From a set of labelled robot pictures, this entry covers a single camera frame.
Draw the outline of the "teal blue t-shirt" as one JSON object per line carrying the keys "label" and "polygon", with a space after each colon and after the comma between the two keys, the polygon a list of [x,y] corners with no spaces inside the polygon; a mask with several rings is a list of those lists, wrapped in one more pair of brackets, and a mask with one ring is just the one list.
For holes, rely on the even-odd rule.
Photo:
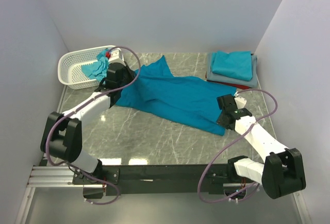
{"label": "teal blue t-shirt", "polygon": [[194,76],[175,77],[164,56],[148,66],[142,66],[139,74],[131,86],[122,90],[118,106],[224,135],[225,129],[216,123],[221,114],[217,98],[235,94],[236,88]]}

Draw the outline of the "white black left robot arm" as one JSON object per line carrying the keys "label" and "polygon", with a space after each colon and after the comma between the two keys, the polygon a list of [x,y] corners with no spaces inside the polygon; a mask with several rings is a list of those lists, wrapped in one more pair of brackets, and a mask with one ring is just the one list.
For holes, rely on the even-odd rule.
{"label": "white black left robot arm", "polygon": [[97,115],[111,108],[121,97],[122,87],[135,78],[126,62],[111,63],[98,88],[79,106],[66,112],[52,112],[46,121],[41,151],[62,159],[85,171],[85,178],[92,184],[106,179],[101,160],[83,151],[82,129]]}

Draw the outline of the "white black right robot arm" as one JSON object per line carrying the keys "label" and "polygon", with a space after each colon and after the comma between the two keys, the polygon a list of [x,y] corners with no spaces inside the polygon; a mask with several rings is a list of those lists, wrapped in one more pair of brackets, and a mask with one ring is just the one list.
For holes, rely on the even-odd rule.
{"label": "white black right robot arm", "polygon": [[267,132],[245,108],[242,97],[231,94],[217,98],[221,114],[217,124],[237,132],[262,159],[255,162],[246,156],[228,160],[226,176],[231,182],[248,178],[262,185],[267,195],[276,199],[306,188],[303,158],[296,148],[289,149]]}

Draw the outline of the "light turquoise crumpled t-shirt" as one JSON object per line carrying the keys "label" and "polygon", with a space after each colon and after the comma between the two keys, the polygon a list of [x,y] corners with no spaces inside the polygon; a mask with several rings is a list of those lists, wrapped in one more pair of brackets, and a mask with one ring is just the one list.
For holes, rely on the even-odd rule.
{"label": "light turquoise crumpled t-shirt", "polygon": [[82,73],[90,80],[96,80],[101,82],[106,77],[106,73],[109,67],[108,62],[108,49],[103,50],[96,56],[96,61],[92,64],[82,65]]}

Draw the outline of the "folded red t-shirt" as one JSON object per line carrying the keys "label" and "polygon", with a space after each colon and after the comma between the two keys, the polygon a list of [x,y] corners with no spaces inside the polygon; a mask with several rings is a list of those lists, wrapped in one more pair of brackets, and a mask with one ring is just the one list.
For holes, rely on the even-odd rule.
{"label": "folded red t-shirt", "polygon": [[208,82],[228,85],[228,86],[236,87],[236,88],[243,89],[243,90],[251,88],[250,86],[246,85],[245,83],[242,84],[240,81],[231,80],[230,78],[224,77],[224,76],[217,76],[215,74],[211,74],[210,72],[209,72],[209,74],[206,73],[205,78]]}

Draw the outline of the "white perforated plastic basket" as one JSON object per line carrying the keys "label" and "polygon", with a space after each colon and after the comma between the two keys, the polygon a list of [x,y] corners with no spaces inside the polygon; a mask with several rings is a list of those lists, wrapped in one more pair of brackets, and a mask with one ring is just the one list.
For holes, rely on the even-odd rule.
{"label": "white perforated plastic basket", "polygon": [[88,79],[81,71],[82,65],[92,64],[103,50],[113,50],[112,45],[77,50],[63,55],[58,62],[58,79],[71,89],[97,86],[100,82]]}

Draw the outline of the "folded teal t-shirt top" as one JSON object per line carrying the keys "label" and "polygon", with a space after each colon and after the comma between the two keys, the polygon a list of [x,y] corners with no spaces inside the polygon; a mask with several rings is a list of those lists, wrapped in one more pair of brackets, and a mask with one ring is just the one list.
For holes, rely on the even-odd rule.
{"label": "folded teal t-shirt top", "polygon": [[250,51],[226,53],[217,51],[211,54],[211,71],[218,75],[238,80],[250,81],[253,77]]}

